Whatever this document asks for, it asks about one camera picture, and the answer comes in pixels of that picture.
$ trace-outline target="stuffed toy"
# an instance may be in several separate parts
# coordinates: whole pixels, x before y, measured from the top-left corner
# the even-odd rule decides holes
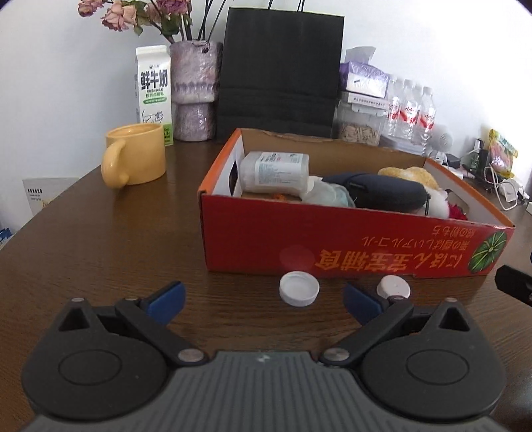
[[[450,211],[449,203],[447,202],[447,192],[440,188],[436,179],[425,168],[410,167],[403,170],[401,168],[387,167],[379,170],[379,175],[421,183],[430,195],[428,216],[440,219],[449,218]],[[425,206],[419,210],[418,214],[425,214]]]
[[[379,170],[380,176],[399,177],[401,179],[417,181],[430,189],[440,190],[440,186],[430,172],[421,167],[401,168],[387,167]]]

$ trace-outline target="black eye mask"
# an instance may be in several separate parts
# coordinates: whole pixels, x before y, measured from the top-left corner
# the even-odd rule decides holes
[[[360,209],[410,213],[429,199],[421,183],[397,177],[346,172],[326,176],[323,181],[344,186]]]

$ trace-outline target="green leaf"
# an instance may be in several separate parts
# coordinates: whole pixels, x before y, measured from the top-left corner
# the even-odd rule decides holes
[[[172,36],[179,33],[179,26],[176,25],[176,21],[175,19],[172,19],[172,17],[168,19],[163,16],[163,19],[161,20],[161,29],[163,36]]]
[[[178,29],[178,33],[179,33],[179,29],[181,27],[181,15],[175,15],[175,14],[170,14],[170,22],[176,26],[176,28]]]
[[[186,26],[191,26],[192,25],[192,18],[190,17],[190,15],[183,15],[183,23]]]
[[[148,16],[141,15],[137,13],[137,25],[138,26],[151,26]]]
[[[134,6],[135,9],[137,10],[137,13],[146,9],[146,5],[147,5],[146,2],[141,2],[140,0],[131,0],[131,1],[122,0],[121,3],[122,3],[122,6]]]

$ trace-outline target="small speaker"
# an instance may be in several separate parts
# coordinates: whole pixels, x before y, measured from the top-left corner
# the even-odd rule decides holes
[[[453,146],[453,135],[449,128],[441,124],[435,124],[428,145],[437,152],[450,152]]]

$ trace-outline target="yellow plush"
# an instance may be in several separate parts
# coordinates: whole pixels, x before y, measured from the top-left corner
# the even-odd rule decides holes
[[[430,189],[440,190],[438,182],[425,168],[410,167],[405,170],[401,168],[386,167],[379,170],[380,176],[399,177],[405,180],[417,181]]]

